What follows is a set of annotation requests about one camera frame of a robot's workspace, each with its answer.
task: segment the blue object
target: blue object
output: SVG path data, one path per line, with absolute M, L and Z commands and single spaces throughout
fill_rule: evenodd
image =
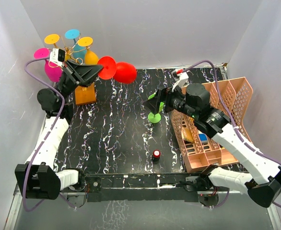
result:
M 74 41 L 74 44 L 75 44 L 75 47 L 73 48 L 73 51 L 79 51 L 79 50 L 83 50 L 83 51 L 80 51 L 80 52 L 76 52 L 76 53 L 73 53 L 73 57 L 75 59 L 77 58 L 81 58 L 83 60 L 83 62 L 85 61 L 85 54 L 86 54 L 86 49 L 84 47 L 81 47 L 77 44 L 77 40 L 76 38 L 80 36 L 80 31 L 79 30 L 76 30 L 76 29 L 72 29 L 72 30 L 68 30 L 66 33 L 65 33 L 65 38 L 67 39 L 73 39 Z
M 207 144 L 208 143 L 208 138 L 205 134 L 199 133 L 199 139 L 202 144 Z

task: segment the black bracket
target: black bracket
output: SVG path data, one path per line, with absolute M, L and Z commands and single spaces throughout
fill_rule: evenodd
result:
M 269 207 L 281 193 L 281 166 L 279 169 L 280 171 L 275 177 L 269 177 L 268 183 L 257 184 L 253 179 L 245 183 L 248 195 L 258 205 Z
M 29 163 L 18 164 L 15 168 L 15 175 L 21 194 L 23 193 L 23 184 L 25 172 Z M 27 180 L 26 198 L 55 200 L 60 192 L 60 180 L 55 172 L 43 163 L 41 165 L 32 165 Z

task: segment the yellow brush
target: yellow brush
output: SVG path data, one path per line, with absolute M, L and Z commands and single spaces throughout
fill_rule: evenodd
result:
M 183 140 L 188 141 L 190 143 L 194 143 L 194 139 L 193 139 L 192 133 L 190 132 L 188 127 L 186 127 L 186 125 L 182 125 L 181 133 L 182 133 L 182 136 L 183 136 Z

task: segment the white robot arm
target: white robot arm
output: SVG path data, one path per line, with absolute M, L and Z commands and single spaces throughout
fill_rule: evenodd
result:
M 65 51 L 59 49 L 55 51 L 58 60 L 56 63 L 62 64 L 63 73 L 54 88 L 36 78 L 25 68 L 29 75 L 49 87 L 41 89 L 37 94 L 37 100 L 47 114 L 41 138 L 26 163 L 18 164 L 15 168 L 18 186 L 26 198 L 56 199 L 64 188 L 71 185 L 74 188 L 84 187 L 81 182 L 84 181 L 81 180 L 81 169 L 65 169 L 55 173 L 53 164 L 73 115 L 72 104 L 67 102 L 68 96 L 78 86 L 90 86 L 103 66 L 79 65 L 69 60 L 64 62 Z
M 281 166 L 253 152 L 258 149 L 239 132 L 236 133 L 230 119 L 221 110 L 210 106 L 210 93 L 203 85 L 189 84 L 186 94 L 177 84 L 159 88 L 155 96 L 143 104 L 157 114 L 160 102 L 165 103 L 164 112 L 178 110 L 194 119 L 194 125 L 202 133 L 225 147 L 249 173 L 224 170 L 210 165 L 196 183 L 205 181 L 205 187 L 223 186 L 248 194 L 257 204 L 269 207 L 281 192 Z

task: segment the black marble table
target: black marble table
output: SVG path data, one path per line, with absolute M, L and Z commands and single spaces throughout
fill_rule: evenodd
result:
M 222 80 L 221 70 L 218 79 Z M 74 106 L 74 116 L 62 139 L 55 170 L 82 168 L 85 173 L 181 173 L 185 171 L 180 149 L 170 121 L 148 121 L 143 101 L 159 86 L 175 82 L 171 69 L 139 69 L 132 84 L 114 80 L 95 82 L 97 103 Z M 195 68 L 190 82 L 213 81 L 210 68 Z M 153 165 L 154 150 L 162 153 Z

